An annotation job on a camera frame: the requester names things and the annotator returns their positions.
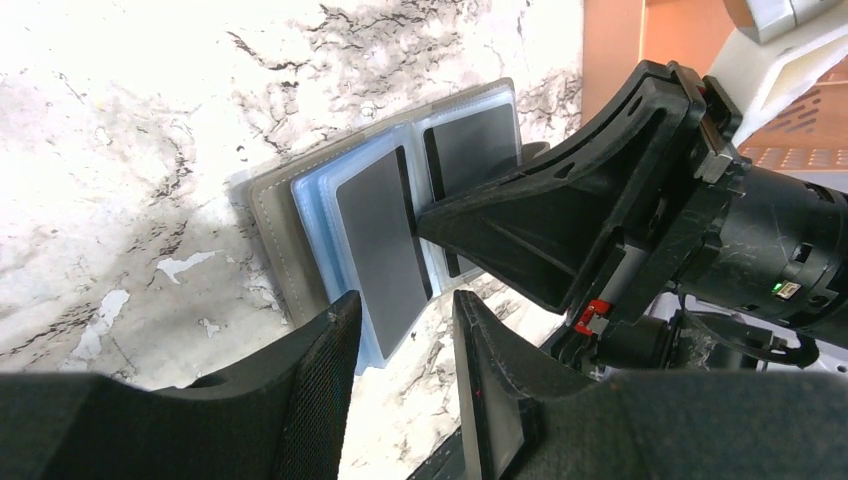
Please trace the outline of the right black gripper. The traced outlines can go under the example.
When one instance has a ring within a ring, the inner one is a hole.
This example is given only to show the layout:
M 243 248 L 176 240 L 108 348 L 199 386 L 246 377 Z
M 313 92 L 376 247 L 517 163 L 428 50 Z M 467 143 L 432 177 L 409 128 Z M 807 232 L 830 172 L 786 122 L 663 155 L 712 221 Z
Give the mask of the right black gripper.
M 575 320 L 551 346 L 575 369 L 806 368 L 847 344 L 847 197 L 753 166 L 731 144 L 743 116 L 711 76 L 662 76 L 688 100 L 672 124 L 648 78 L 630 77 L 556 158 L 623 184 Z

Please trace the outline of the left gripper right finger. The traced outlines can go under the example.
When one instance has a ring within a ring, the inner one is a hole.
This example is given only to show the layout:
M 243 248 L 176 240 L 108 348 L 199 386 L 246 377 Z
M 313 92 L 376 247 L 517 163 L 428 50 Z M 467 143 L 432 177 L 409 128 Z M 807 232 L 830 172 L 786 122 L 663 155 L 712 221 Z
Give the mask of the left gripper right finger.
M 625 371 L 595 382 L 453 295 L 470 479 L 843 479 L 831 373 Z

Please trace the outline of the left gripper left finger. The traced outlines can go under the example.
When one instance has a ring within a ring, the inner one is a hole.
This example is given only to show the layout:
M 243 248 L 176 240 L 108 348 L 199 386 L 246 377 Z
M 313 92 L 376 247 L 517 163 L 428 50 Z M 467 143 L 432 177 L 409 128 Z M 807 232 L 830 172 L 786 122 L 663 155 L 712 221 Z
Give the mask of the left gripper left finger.
M 334 479 L 362 327 L 357 292 L 190 385 L 1 378 L 5 479 Z

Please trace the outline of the black credit card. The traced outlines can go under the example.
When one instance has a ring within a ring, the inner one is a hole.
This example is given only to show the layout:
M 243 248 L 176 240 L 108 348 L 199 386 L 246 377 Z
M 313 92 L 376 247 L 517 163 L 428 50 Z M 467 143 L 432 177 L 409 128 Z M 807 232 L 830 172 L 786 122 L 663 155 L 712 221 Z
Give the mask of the black credit card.
M 412 237 L 405 149 L 364 156 L 336 179 L 340 243 L 364 302 L 365 357 L 383 368 L 432 295 L 420 244 Z
M 519 164 L 514 108 L 499 105 L 423 130 L 436 201 L 459 195 Z

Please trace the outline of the taupe leather card holder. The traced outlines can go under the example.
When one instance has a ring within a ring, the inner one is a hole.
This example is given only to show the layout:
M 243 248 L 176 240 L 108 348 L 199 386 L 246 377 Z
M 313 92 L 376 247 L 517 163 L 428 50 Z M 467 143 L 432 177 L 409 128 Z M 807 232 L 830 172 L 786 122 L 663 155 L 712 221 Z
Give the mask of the taupe leather card holder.
M 424 151 L 423 130 L 504 104 L 514 108 L 521 164 L 515 86 L 512 79 L 501 78 L 356 130 L 254 181 L 249 193 L 251 208 L 284 302 L 296 325 L 305 324 L 345 292 L 360 293 L 348 272 L 347 248 L 340 243 L 334 187 L 336 179 L 345 176 L 350 165 L 371 153 L 380 157 L 398 146 L 405 149 L 411 233 L 420 244 L 432 289 L 422 312 L 433 299 L 480 275 L 480 269 L 472 262 L 415 233 L 422 210 L 437 202 Z M 368 346 L 362 321 L 359 370 L 376 368 L 365 357 Z

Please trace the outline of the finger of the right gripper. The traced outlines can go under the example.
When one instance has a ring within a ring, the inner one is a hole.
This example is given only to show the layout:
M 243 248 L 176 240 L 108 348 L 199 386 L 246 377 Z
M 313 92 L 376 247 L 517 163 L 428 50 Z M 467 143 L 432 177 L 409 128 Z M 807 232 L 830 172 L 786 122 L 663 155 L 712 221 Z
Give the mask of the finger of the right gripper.
M 548 311 L 575 308 L 614 232 L 645 225 L 705 111 L 676 63 L 643 61 L 575 134 L 428 207 L 417 234 Z

